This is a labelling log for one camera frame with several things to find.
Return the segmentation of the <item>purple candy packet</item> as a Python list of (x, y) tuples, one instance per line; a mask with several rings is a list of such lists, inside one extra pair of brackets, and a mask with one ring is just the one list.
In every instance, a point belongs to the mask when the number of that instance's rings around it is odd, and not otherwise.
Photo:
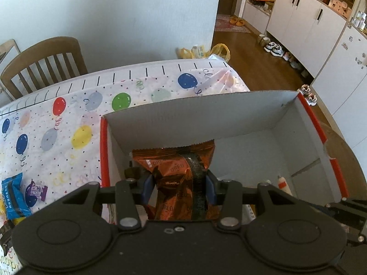
[(35, 183), (33, 180), (26, 187), (25, 190), (25, 201), (29, 206), (33, 206), (38, 200), (45, 201), (48, 187)]

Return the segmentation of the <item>brown Oreo snack bag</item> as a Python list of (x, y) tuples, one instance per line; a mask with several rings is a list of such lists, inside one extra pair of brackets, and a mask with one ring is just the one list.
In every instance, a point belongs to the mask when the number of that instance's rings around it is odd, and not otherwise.
[(208, 203), (206, 172), (215, 142), (174, 148), (133, 150), (133, 160), (150, 172), (157, 188), (155, 220), (213, 220), (220, 210)]

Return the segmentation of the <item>entry door rug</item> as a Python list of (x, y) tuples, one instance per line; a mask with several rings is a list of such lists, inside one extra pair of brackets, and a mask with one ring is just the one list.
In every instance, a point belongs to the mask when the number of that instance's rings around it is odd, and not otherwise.
[(215, 32), (239, 32), (250, 33), (245, 20), (236, 16), (217, 15)]

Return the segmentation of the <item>orange slippers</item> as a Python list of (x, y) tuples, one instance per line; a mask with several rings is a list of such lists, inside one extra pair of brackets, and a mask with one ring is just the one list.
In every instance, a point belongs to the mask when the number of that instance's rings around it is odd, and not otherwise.
[(230, 18), (230, 24), (237, 27), (243, 27), (245, 25), (245, 20), (240, 17), (232, 17)]

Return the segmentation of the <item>white wall cabinets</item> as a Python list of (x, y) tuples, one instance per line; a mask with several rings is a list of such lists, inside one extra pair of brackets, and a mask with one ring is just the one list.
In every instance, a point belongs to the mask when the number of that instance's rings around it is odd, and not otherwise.
[(275, 0), (270, 13), (247, 2), (243, 18), (306, 68), (344, 139), (366, 155), (366, 37), (319, 0)]

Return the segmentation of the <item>pair of sneakers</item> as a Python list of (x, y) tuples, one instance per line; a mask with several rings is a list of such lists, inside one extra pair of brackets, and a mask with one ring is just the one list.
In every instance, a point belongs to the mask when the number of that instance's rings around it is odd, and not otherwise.
[(277, 44), (275, 42), (269, 42), (265, 47), (264, 50), (267, 53), (270, 53), (274, 57), (283, 57), (284, 51), (280, 44)]

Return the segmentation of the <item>wooden side cabinet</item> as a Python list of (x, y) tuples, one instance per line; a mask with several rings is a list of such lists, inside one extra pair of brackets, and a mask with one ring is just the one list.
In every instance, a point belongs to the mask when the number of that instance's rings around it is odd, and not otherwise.
[[(18, 45), (14, 39), (9, 39), (8, 41), (1, 44), (1, 66), (0, 66), (0, 73), (2, 73), (7, 67), (7, 65), (17, 56), (20, 54), (20, 50)], [(8, 93), (5, 85), (1, 82), (1, 105), (10, 103), (13, 98)]]

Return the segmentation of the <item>blue Oreo snack packet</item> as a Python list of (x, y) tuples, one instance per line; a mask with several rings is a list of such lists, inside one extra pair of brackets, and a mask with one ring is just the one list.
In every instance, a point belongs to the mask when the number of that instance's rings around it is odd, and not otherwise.
[(20, 190), (21, 182), (22, 173), (6, 178), (1, 182), (3, 201), (8, 220), (28, 217), (32, 214)]

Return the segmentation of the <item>dark green black packet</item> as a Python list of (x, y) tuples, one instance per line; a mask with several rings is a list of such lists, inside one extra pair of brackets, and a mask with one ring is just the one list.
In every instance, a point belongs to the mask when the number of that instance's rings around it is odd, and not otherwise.
[(11, 220), (5, 221), (0, 228), (0, 245), (3, 251), (3, 256), (7, 256), (9, 250), (12, 248), (12, 230), (15, 225)]

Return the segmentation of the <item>red cardboard box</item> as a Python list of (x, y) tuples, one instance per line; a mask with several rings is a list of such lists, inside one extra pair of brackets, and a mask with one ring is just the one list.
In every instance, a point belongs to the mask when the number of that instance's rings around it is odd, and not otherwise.
[(139, 166), (133, 150), (174, 148), (213, 140), (209, 170), (247, 187), (286, 178), (293, 195), (325, 205), (348, 197), (326, 132), (294, 91), (253, 91), (144, 104), (101, 119), (101, 183), (113, 186)]

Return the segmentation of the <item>yellow plastic bag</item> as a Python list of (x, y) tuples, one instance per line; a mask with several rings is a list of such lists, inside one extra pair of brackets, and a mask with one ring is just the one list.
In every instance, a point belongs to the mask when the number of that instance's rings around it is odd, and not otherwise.
[(230, 61), (230, 49), (225, 44), (216, 44), (211, 49), (205, 50), (203, 45), (194, 45), (191, 49), (178, 49), (178, 57), (181, 59), (211, 59)]

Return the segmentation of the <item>balloon pattern tablecloth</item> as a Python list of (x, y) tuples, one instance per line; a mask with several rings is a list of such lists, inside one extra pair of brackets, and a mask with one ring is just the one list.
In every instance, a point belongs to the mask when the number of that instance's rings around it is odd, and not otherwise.
[(101, 182), (102, 116), (183, 97), (246, 92), (223, 60), (169, 60), (123, 66), (51, 85), (1, 107), (1, 182), (22, 173), (48, 187), (32, 214), (88, 182)]

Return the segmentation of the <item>wooden chair far side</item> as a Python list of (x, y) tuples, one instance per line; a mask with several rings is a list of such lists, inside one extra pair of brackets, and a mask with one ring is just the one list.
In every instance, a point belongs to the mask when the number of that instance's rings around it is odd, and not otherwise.
[(87, 74), (80, 44), (73, 37), (45, 39), (17, 55), (1, 73), (12, 99)]

